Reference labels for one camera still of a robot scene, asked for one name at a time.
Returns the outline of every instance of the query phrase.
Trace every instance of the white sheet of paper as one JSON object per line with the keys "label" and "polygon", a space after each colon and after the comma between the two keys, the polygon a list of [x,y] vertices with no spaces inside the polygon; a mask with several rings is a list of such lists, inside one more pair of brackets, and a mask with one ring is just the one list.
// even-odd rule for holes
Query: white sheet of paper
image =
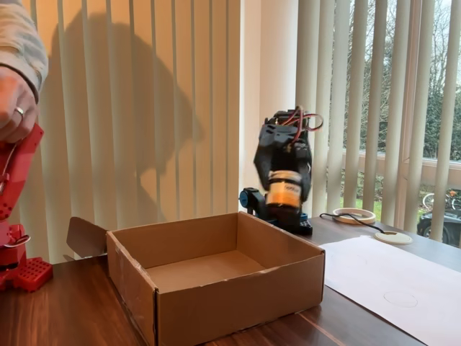
{"label": "white sheet of paper", "polygon": [[428,345],[461,345],[461,273],[368,236],[321,246],[325,284]]}

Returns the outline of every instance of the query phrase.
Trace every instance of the black cable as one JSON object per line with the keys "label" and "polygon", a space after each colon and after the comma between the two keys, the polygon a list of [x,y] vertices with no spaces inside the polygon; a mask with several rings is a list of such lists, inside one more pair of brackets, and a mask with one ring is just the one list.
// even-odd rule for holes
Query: black cable
{"label": "black cable", "polygon": [[370,224],[368,224],[368,223],[365,223],[365,222],[359,220],[354,214],[350,214],[350,213],[340,213],[340,214],[338,214],[338,215],[334,215],[334,214],[322,213],[322,214],[320,214],[320,217],[322,217],[322,216],[324,216],[324,215],[330,216],[330,217],[332,217],[332,218],[337,218],[338,216],[349,216],[349,217],[353,218],[355,221],[357,221],[358,223],[362,224],[363,226],[371,227],[372,229],[376,229],[377,231],[379,231],[379,232],[381,232],[381,233],[384,234],[384,231],[383,231],[381,228],[379,228],[378,226],[370,225]]}

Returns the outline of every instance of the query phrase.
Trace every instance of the circle drawn on paper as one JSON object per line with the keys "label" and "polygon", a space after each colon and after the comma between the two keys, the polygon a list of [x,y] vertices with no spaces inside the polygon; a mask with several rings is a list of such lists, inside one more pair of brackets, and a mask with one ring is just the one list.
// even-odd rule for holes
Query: circle drawn on paper
{"label": "circle drawn on paper", "polygon": [[418,300],[410,293],[400,292],[398,290],[384,293],[384,299],[392,305],[401,308],[414,308],[418,305]]}

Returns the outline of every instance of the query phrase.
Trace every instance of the open cardboard box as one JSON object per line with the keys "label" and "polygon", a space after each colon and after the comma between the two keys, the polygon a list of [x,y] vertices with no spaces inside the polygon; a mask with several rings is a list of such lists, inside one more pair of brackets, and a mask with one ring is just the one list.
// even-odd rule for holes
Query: open cardboard box
{"label": "open cardboard box", "polygon": [[[92,227],[71,221],[68,244],[81,256],[105,250],[106,232]],[[210,341],[323,297],[323,250],[245,213],[107,232],[107,255],[153,346]]]}

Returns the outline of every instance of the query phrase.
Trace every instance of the box flap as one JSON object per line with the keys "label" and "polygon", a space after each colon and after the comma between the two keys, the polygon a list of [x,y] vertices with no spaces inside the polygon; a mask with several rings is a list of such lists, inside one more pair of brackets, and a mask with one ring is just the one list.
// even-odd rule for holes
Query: box flap
{"label": "box flap", "polygon": [[82,218],[72,217],[67,245],[80,257],[99,256],[106,252],[107,231]]}

